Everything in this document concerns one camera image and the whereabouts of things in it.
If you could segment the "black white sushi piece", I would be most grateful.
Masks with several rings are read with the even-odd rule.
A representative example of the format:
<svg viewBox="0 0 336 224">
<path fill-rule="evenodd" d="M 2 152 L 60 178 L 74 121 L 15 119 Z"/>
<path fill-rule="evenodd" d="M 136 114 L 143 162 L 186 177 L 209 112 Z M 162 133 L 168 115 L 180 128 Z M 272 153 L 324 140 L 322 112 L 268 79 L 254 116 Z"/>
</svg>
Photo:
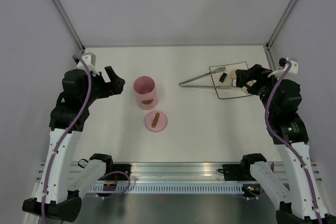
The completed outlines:
<svg viewBox="0 0 336 224">
<path fill-rule="evenodd" d="M 227 74 L 225 72 L 222 73 L 221 77 L 219 78 L 219 81 L 223 83 L 227 78 Z"/>
</svg>

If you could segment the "metal tongs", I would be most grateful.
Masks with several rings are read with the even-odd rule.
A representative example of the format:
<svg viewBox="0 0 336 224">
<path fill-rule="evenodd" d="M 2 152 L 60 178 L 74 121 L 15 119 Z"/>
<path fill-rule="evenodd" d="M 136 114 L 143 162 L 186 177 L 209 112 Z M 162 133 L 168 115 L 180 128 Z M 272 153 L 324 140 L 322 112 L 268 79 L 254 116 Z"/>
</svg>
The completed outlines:
<svg viewBox="0 0 336 224">
<path fill-rule="evenodd" d="M 216 86 L 216 85 L 212 85 L 212 86 L 209 86 L 209 85 L 190 85 L 191 82 L 194 82 L 196 80 L 199 80 L 199 79 L 203 79 L 205 77 L 208 77 L 208 76 L 211 76 L 213 74 L 216 74 L 216 73 L 223 73 L 225 72 L 226 68 L 225 67 L 219 67 L 219 68 L 216 68 L 214 70 L 211 70 L 210 72 L 207 72 L 205 74 L 202 74 L 200 76 L 196 76 L 196 77 L 193 77 L 191 79 L 188 79 L 186 81 L 182 81 L 179 83 L 179 87 L 180 88 L 205 88 L 205 89 L 219 89 L 219 90 L 228 90 L 228 89 L 231 89 L 232 87 L 231 86 L 226 86 L 226 85 L 219 85 L 219 86 Z"/>
</svg>

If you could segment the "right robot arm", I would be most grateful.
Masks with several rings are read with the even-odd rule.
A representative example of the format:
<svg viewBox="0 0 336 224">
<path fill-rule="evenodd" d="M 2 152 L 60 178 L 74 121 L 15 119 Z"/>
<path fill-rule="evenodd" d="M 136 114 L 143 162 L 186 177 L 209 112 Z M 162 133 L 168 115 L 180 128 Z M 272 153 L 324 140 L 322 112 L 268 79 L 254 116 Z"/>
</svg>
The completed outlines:
<svg viewBox="0 0 336 224">
<path fill-rule="evenodd" d="M 235 87 L 259 96 L 266 129 L 281 156 L 289 186 L 274 175 L 262 154 L 244 155 L 239 172 L 260 184 L 276 210 L 277 223 L 335 223 L 315 181 L 307 129 L 297 113 L 300 85 L 289 79 L 297 74 L 298 63 L 282 58 L 280 66 L 272 71 L 256 64 L 233 70 L 230 76 Z"/>
</svg>

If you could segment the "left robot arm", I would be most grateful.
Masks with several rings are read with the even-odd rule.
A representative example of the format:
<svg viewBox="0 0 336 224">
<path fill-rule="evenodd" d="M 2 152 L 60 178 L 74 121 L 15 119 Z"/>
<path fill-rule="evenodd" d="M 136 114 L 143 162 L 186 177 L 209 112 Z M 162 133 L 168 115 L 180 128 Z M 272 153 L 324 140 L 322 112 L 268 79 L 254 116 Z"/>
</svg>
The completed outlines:
<svg viewBox="0 0 336 224">
<path fill-rule="evenodd" d="M 74 180 L 69 180 L 72 158 L 90 115 L 89 107 L 97 99 L 121 94 L 125 80 L 111 66 L 105 67 L 109 82 L 102 73 L 74 69 L 65 73 L 63 91 L 50 114 L 50 140 L 41 182 L 32 198 L 23 202 L 24 212 L 54 220 L 74 222 L 89 189 L 100 178 L 114 176 L 113 160 L 107 154 L 93 154 Z"/>
</svg>

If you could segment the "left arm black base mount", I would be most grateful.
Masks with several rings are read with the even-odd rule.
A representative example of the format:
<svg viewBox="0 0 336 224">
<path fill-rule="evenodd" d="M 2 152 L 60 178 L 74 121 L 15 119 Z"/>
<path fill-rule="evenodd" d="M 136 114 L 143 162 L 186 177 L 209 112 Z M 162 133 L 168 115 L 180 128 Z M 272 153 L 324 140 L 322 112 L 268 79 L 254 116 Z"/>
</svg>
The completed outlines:
<svg viewBox="0 0 336 224">
<path fill-rule="evenodd" d="M 114 164 L 112 167 L 112 171 L 113 172 L 124 172 L 125 174 L 127 174 L 128 176 L 131 175 L 131 168 L 132 165 L 131 164 Z M 120 174 L 120 173 L 115 173 L 113 175 L 111 175 L 110 180 L 117 180 L 117 181 L 127 181 L 127 177 L 124 174 Z"/>
</svg>

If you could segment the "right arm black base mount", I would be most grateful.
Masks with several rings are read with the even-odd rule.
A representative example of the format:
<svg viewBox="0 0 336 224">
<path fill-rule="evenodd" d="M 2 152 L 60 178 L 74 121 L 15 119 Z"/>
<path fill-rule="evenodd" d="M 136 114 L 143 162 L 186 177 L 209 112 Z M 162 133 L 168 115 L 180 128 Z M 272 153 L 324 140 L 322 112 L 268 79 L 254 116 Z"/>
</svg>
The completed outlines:
<svg viewBox="0 0 336 224">
<path fill-rule="evenodd" d="M 226 182 L 247 180 L 240 164 L 223 164 L 217 171 L 223 175 Z"/>
</svg>

